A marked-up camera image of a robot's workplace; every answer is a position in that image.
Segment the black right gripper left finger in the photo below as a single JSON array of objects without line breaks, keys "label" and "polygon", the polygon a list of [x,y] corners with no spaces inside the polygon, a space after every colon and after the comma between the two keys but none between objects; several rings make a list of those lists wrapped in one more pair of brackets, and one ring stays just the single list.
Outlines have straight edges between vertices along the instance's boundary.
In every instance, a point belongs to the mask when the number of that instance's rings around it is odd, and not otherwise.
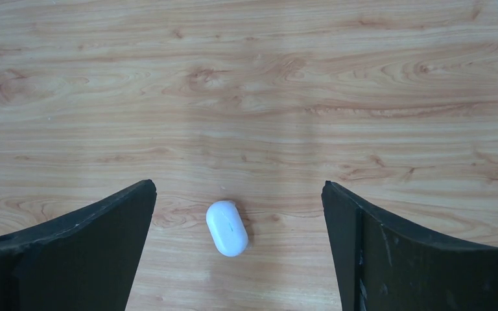
[{"label": "black right gripper left finger", "polygon": [[156,198],[146,179],[0,236],[0,310],[124,310]]}]

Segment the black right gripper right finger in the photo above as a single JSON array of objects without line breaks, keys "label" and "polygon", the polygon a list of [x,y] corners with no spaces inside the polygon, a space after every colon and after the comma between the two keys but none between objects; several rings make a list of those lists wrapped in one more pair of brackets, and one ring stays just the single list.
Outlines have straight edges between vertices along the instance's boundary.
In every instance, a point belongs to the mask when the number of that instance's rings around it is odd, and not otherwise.
[{"label": "black right gripper right finger", "polygon": [[498,310],[498,247],[439,233],[327,181],[343,310]]}]

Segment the white earbud charging case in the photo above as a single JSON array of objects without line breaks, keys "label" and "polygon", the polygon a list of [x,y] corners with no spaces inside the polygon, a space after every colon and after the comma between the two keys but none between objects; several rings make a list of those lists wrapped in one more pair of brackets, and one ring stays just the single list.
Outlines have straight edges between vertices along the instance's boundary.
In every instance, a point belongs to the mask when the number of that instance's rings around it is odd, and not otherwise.
[{"label": "white earbud charging case", "polygon": [[206,212],[206,223],[214,245],[222,255],[236,257],[247,248],[248,233],[233,201],[211,204]]}]

